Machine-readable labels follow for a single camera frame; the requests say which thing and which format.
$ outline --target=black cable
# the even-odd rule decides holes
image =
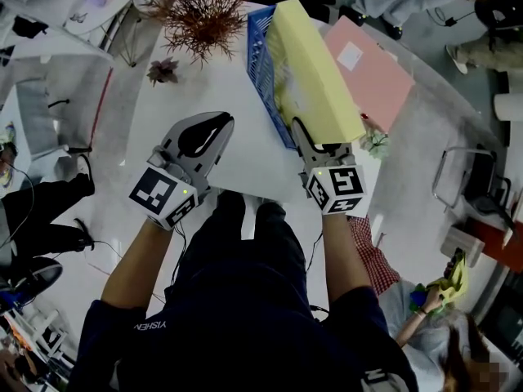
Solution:
[[[432,22],[434,22],[436,25],[438,25],[442,28],[449,28],[449,27],[457,24],[461,19],[465,19],[466,17],[468,17],[470,15],[474,15],[476,13],[476,11],[471,11],[470,13],[467,13],[466,15],[461,16],[457,19],[454,19],[453,17],[451,17],[450,19],[447,19],[447,16],[445,16],[445,13],[439,7],[434,9],[434,13],[436,13],[437,18],[441,22],[443,22],[443,24],[436,22],[436,19],[434,19],[434,17],[432,17],[432,14],[429,12],[429,10],[427,10],[427,14],[431,18]]]
[[[165,305],[165,301],[159,295],[153,293],[153,296]]]
[[[465,16],[461,16],[461,17],[457,18],[456,21],[459,22],[461,19],[465,19],[467,16],[474,15],[474,14],[476,14],[476,12],[471,11],[470,13],[466,14]]]
[[[440,23],[436,22],[436,19],[434,19],[434,17],[432,17],[432,14],[429,12],[429,10],[427,10],[427,14],[428,14],[428,17],[430,17],[430,19],[432,20],[433,23],[435,23],[436,25],[440,26],[441,28],[445,27],[444,24],[440,24]]]
[[[176,223],[174,225],[174,230],[177,232],[178,235],[180,235],[182,238],[183,238],[183,248],[181,249],[181,253],[180,253],[180,256],[178,257],[178,262],[177,262],[177,265],[175,266],[173,272],[172,272],[172,277],[171,277],[171,285],[174,284],[174,279],[176,277],[176,274],[177,274],[177,270],[178,268],[180,267],[180,263],[181,261],[183,260],[183,257],[185,256],[186,254],[186,250],[187,250],[187,237],[186,237],[186,232],[184,231],[183,229],[183,225],[181,224],[181,221]]]
[[[122,258],[122,256],[120,256],[118,254],[118,252],[113,248],[113,246],[109,243],[106,243],[105,241],[93,241],[94,243],[102,243],[102,244],[105,244],[105,245],[108,245],[110,247],[111,250],[114,251],[114,254],[116,254],[118,257]]]
[[[309,270],[311,269],[311,265],[312,265],[312,259],[314,258],[314,253],[316,251],[316,244],[318,244],[321,240],[321,238],[324,236],[324,231],[321,231],[321,234],[320,236],[318,237],[318,239],[316,239],[316,241],[314,242],[314,244],[312,245],[312,254],[311,254],[311,261],[309,261],[309,265],[307,267],[307,270],[306,270],[306,274],[309,274]]]
[[[447,21],[447,16],[445,16],[445,13],[439,7],[434,9],[434,13],[436,13],[436,16],[441,22],[445,23]]]
[[[10,168],[12,168],[13,170],[17,171],[17,172],[20,172],[20,173],[23,173],[25,174],[25,176],[27,177],[27,180],[29,181],[29,183],[31,184],[31,194],[33,195],[33,199],[31,201],[31,208],[29,209],[29,212],[27,212],[27,216],[24,218],[23,221],[20,222],[20,224],[16,227],[16,229],[9,235],[9,237],[6,238],[6,240],[2,243],[2,245],[0,245],[0,250],[3,248],[4,245],[6,245],[7,243],[9,243],[13,237],[15,236],[16,232],[18,231],[18,229],[20,229],[20,227],[27,221],[27,219],[29,218],[29,215],[31,215],[31,212],[33,211],[33,207],[34,207],[34,186],[33,186],[33,182],[31,181],[31,179],[29,178],[29,176],[27,175],[27,173],[25,171],[21,171],[19,170],[18,168],[16,168],[15,166],[9,164],[9,163],[4,163],[6,165],[8,165]]]

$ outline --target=white sticker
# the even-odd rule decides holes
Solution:
[[[338,56],[337,62],[348,68],[349,71],[352,71],[358,64],[362,55],[363,51],[361,51],[354,43],[349,42],[345,45],[345,48],[343,48],[343,51]]]

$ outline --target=round white table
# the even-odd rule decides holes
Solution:
[[[103,7],[97,7],[88,0],[76,0],[69,10],[65,28],[75,35],[84,35],[101,27],[115,17],[131,0],[107,0]],[[71,20],[72,16],[85,18],[82,22]]]
[[[245,12],[264,6],[246,2]],[[329,26],[312,20],[320,32]],[[193,63],[189,53],[168,53],[164,30],[154,45],[150,61],[172,56],[179,60],[178,84],[159,83],[155,87],[144,75],[136,101],[127,143],[126,168],[129,173],[150,157],[166,132],[176,122],[202,112],[226,111],[235,119],[235,129],[220,162],[211,170],[210,185],[282,203],[312,202],[306,198],[302,181],[303,161],[296,151],[286,149],[266,111],[262,99],[247,75],[247,25],[243,35],[232,39],[232,60],[215,51],[208,64]],[[378,179],[381,162],[352,144],[355,160],[364,168],[367,189],[351,215],[365,217]]]

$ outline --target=black and white marker cube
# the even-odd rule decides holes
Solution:
[[[313,168],[307,190],[323,215],[348,213],[367,194],[361,166]]]
[[[195,187],[148,163],[136,172],[130,189],[129,198],[154,223],[167,230],[198,206]]]

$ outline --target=pink paper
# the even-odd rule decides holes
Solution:
[[[345,16],[324,40],[361,112],[382,131],[389,132],[414,80]]]

